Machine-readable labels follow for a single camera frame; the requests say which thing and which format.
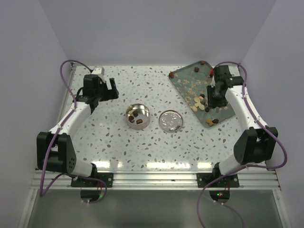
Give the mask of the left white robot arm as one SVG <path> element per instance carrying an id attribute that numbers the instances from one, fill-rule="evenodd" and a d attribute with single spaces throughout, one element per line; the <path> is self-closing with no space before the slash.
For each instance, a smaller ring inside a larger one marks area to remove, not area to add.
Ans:
<path id="1" fill-rule="evenodd" d="M 72 139 L 100 102 L 119 97 L 114 78 L 110 78 L 109 82 L 110 89 L 101 76 L 84 76 L 83 86 L 78 90 L 66 115 L 51 130 L 37 135 L 39 170 L 82 176 L 82 181 L 90 187 L 98 183 L 96 166 L 76 157 Z"/>

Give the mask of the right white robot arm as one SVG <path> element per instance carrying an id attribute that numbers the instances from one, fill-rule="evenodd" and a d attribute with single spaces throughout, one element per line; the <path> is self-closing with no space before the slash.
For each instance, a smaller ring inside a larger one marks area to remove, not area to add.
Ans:
<path id="1" fill-rule="evenodd" d="M 233 154 L 214 167 L 211 180 L 220 187 L 228 182 L 228 174 L 233 175 L 237 169 L 270 160 L 278 131 L 260 117 L 241 76 L 231 75 L 227 65 L 216 66 L 212 71 L 212 82 L 207 87 L 208 106 L 224 108 L 230 105 L 242 130 Z"/>

